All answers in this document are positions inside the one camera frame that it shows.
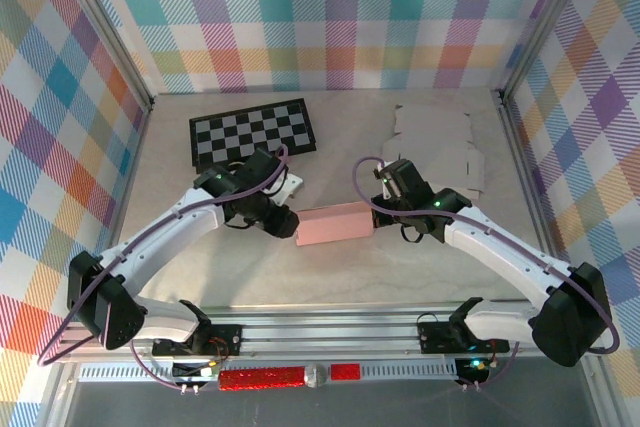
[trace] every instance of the pink sponge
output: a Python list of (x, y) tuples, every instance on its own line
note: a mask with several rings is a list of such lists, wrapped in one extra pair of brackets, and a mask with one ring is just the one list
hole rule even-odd
[(303, 210), (298, 212), (298, 219), (300, 219), (300, 225), (297, 230), (297, 245), (320, 244), (373, 235), (371, 207), (364, 202)]

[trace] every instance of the red light strip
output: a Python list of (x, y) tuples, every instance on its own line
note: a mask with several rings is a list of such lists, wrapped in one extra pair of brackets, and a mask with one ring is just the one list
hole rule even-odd
[(360, 380), (360, 364), (331, 364), (331, 380)]
[(304, 367), (223, 370), (218, 377), (220, 390), (279, 389), (304, 385)]

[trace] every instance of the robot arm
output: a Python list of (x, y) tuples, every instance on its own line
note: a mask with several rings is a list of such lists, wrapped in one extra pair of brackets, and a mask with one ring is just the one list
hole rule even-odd
[(208, 319), (187, 301), (169, 304), (139, 296), (149, 280), (174, 256), (204, 234), (236, 215), (278, 238), (291, 237), (298, 217), (284, 205), (302, 179), (286, 169), (265, 189), (236, 200), (216, 203), (249, 190), (275, 175), (280, 161), (256, 151), (235, 172), (215, 166), (200, 176), (187, 192), (149, 227), (94, 258), (82, 252), (72, 259), (69, 272), (69, 309), (87, 285), (116, 263), (84, 302), (78, 317), (108, 350), (132, 339), (168, 339), (193, 344), (194, 335), (206, 337)]
[[(610, 317), (595, 267), (575, 268), (534, 249), (451, 189), (433, 192), (407, 160), (380, 165), (376, 176), (383, 182), (383, 194), (371, 199), (377, 226), (399, 223), (430, 234), (480, 260), (529, 300), (514, 311), (481, 298), (465, 302), (449, 319), (449, 333), (463, 350), (490, 339), (535, 343), (555, 362), (573, 366), (605, 331), (601, 315), (575, 288), (586, 291)], [(403, 216), (402, 211), (428, 213)]]

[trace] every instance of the table surface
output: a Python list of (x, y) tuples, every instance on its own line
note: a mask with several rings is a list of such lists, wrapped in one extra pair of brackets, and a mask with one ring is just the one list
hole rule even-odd
[[(173, 205), (197, 177), (191, 165), (193, 117), (304, 97), (317, 152), (294, 156), (290, 169), (305, 187), (288, 205), (295, 211), (358, 200), (351, 168), (379, 155), (393, 135), (397, 104), (421, 103), (470, 113), (476, 148), (485, 155), (485, 192), (474, 203), (492, 220), (534, 246), (535, 231), (496, 107), (487, 89), (339, 91), (160, 96), (151, 114), (125, 214), (125, 240)], [(359, 175), (365, 192), (380, 192), (371, 169)], [(142, 292), (188, 299), (201, 306), (417, 303), (471, 296), (520, 299), (489, 268), (426, 237), (408, 244), (398, 226), (373, 237), (297, 247), (259, 229), (220, 228), (169, 262)]]

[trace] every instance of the black and white checkerboard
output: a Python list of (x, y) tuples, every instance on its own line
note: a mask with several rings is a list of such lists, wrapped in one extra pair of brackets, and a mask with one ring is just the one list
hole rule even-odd
[(316, 150), (304, 99), (190, 119), (189, 129), (198, 173), (214, 163), (244, 161), (258, 147), (273, 153), (286, 144), (289, 155)]

